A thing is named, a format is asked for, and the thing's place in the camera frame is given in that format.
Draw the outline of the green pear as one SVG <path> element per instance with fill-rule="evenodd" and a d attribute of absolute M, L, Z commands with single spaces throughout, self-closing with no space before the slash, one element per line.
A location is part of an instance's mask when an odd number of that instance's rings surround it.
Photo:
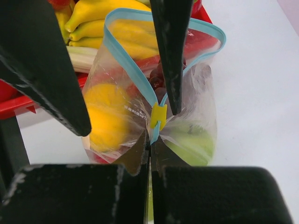
<path fill-rule="evenodd" d="M 211 161 L 215 144 L 207 130 L 196 125 L 182 125 L 164 136 L 164 143 L 191 166 L 206 166 Z"/>

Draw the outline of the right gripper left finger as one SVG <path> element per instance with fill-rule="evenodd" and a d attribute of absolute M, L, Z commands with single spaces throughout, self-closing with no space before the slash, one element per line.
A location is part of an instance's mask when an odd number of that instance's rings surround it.
<path fill-rule="evenodd" d="M 112 164 L 38 164 L 13 178 L 3 224 L 145 224 L 148 133 Z"/>

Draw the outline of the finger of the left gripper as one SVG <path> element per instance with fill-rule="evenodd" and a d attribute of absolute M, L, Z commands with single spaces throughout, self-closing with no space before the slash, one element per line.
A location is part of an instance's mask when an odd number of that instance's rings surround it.
<path fill-rule="evenodd" d="M 193 0 L 151 0 L 165 86 L 173 115 L 182 110 L 183 52 Z"/>
<path fill-rule="evenodd" d="M 1 1 L 0 78 L 77 136 L 91 132 L 82 92 L 49 2 Z"/>

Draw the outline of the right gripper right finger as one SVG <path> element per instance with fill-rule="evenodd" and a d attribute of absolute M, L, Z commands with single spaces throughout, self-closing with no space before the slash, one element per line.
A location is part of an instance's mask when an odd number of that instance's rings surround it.
<path fill-rule="evenodd" d="M 261 167 L 190 166 L 162 139 L 151 145 L 156 224 L 290 224 L 279 186 Z"/>

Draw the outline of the yellow lemon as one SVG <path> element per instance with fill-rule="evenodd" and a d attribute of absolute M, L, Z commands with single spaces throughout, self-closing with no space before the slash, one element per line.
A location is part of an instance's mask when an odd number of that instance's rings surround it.
<path fill-rule="evenodd" d="M 129 133 L 127 92 L 114 84 L 97 84 L 84 94 L 91 121 L 91 148 L 96 152 L 115 151 Z"/>

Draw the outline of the red plastic tray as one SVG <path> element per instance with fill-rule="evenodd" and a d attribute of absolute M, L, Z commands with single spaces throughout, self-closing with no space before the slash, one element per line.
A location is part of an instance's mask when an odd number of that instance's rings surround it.
<path fill-rule="evenodd" d="M 194 16 L 192 16 L 192 18 L 202 20 L 212 24 L 212 21 L 203 6 Z M 80 72 L 77 73 L 77 80 L 79 82 L 80 88 L 83 88 L 86 79 L 87 79 L 86 73 L 80 73 Z M 0 93 L 1 97 L 2 96 L 4 97 L 4 95 L 8 95 L 9 93 L 11 93 L 10 90 L 15 91 L 15 89 L 13 89 L 11 86 L 9 86 L 8 84 L 2 81 L 0 81 L 0 90 L 2 91 Z M 11 96 L 10 99 L 0 102 L 1 120 L 8 119 L 29 111 L 36 113 L 36 109 L 39 108 L 39 106 L 34 101 L 32 101 L 27 96 L 22 95 L 21 93 L 17 93 L 16 96 L 14 97 L 12 95 L 10 96 Z"/>

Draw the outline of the green celery stalk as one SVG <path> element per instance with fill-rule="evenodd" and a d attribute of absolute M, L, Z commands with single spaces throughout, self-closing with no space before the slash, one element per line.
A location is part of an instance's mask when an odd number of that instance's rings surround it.
<path fill-rule="evenodd" d="M 98 50 L 89 47 L 66 46 L 75 72 L 88 74 Z"/>

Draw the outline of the small yellow banana bunch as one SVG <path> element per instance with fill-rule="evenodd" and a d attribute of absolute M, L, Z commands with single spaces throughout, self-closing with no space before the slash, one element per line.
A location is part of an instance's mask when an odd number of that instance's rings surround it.
<path fill-rule="evenodd" d="M 137 0 L 50 0 L 65 44 L 97 48 L 106 16 L 118 8 L 151 11 Z"/>

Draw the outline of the clear zip top bag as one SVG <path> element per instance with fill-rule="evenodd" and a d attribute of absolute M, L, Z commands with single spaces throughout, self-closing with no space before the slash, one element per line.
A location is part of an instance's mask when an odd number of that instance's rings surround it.
<path fill-rule="evenodd" d="M 128 110 L 129 133 L 119 149 L 106 152 L 93 150 L 89 135 L 84 137 L 82 142 L 90 162 L 113 163 L 135 145 L 143 132 L 148 133 L 148 141 L 152 145 L 158 139 L 164 142 L 164 136 L 169 135 L 171 129 L 182 125 L 202 127 L 213 137 L 215 144 L 217 125 L 213 77 L 209 62 L 225 45 L 225 33 L 214 24 L 190 19 L 188 29 L 211 35 L 219 42 L 217 48 L 204 51 L 189 65 L 183 66 L 182 110 L 181 113 L 173 115 L 167 93 L 159 103 L 148 81 L 151 71 L 158 64 L 152 69 L 142 71 L 110 32 L 109 26 L 119 19 L 153 22 L 150 12 L 128 8 L 116 9 L 105 19 L 103 43 L 83 87 L 83 96 L 88 89 L 97 84 L 114 84 L 123 88 L 130 97 L 125 106 Z"/>

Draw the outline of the red bell pepper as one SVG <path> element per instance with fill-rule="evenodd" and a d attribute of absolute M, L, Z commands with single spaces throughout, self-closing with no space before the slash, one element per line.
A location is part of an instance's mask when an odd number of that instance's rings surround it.
<path fill-rule="evenodd" d="M 193 59 L 202 55 L 204 51 L 209 51 L 210 49 L 218 45 L 218 39 L 197 31 L 195 29 L 188 29 L 185 46 L 184 46 L 184 59 L 186 64 L 189 65 Z M 160 61 L 160 55 L 155 55 L 145 59 L 134 60 L 137 66 L 142 70 L 146 71 L 155 67 Z"/>

